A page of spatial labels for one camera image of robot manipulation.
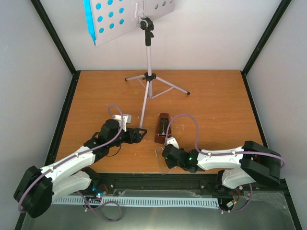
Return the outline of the brown wooden metronome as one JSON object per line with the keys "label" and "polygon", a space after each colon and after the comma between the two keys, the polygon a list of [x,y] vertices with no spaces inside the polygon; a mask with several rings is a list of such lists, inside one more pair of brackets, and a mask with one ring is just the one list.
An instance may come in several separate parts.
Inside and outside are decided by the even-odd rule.
{"label": "brown wooden metronome", "polygon": [[155,136],[154,141],[158,144],[165,143],[166,131],[169,125],[170,118],[168,113],[161,113],[158,117],[156,129],[155,129]]}

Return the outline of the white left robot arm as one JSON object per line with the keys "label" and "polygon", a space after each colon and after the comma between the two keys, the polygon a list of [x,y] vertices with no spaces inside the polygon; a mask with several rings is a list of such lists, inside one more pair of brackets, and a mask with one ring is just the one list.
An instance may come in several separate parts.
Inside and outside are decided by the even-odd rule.
{"label": "white left robot arm", "polygon": [[83,190],[96,192],[100,187],[99,175],[90,165],[107,156],[110,148],[140,143],[146,134],[146,129],[128,128],[118,120],[107,120],[99,132],[71,155],[25,171],[13,195],[19,210],[37,218],[62,197]]}

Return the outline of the clear plastic metronome cover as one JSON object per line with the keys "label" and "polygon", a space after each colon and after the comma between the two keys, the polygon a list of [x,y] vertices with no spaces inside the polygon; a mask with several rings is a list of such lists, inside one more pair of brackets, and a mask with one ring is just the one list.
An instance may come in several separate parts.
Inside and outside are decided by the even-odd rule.
{"label": "clear plastic metronome cover", "polygon": [[157,147],[155,149],[155,154],[157,157],[157,161],[158,161],[158,165],[160,168],[160,172],[161,175],[165,175],[165,174],[169,174],[170,173],[170,169],[168,168],[166,162],[165,162],[165,158],[162,156],[164,148],[162,147]]}

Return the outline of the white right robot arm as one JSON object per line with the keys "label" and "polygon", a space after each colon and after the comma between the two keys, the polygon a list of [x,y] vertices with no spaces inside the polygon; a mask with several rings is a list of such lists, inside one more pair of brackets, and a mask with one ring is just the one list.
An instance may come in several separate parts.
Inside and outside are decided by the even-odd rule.
{"label": "white right robot arm", "polygon": [[179,167],[190,173],[219,169],[217,184],[227,189],[251,183],[278,187],[284,165],[279,153],[254,141],[246,141],[234,149],[186,152],[176,140],[169,140],[162,157],[169,169]]}

